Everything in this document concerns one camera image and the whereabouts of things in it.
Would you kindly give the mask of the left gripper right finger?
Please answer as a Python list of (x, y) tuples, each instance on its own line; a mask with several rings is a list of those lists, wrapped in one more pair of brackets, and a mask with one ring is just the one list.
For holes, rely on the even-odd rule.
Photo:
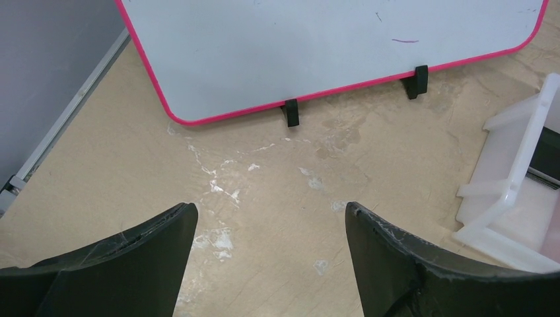
[(365, 316), (558, 316), (559, 274), (473, 260), (356, 202), (345, 230)]

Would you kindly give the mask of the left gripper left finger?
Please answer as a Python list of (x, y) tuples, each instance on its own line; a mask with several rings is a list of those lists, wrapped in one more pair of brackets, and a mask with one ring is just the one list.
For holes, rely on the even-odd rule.
[(1, 270), (2, 316), (171, 316), (198, 221), (192, 203), (30, 267)]

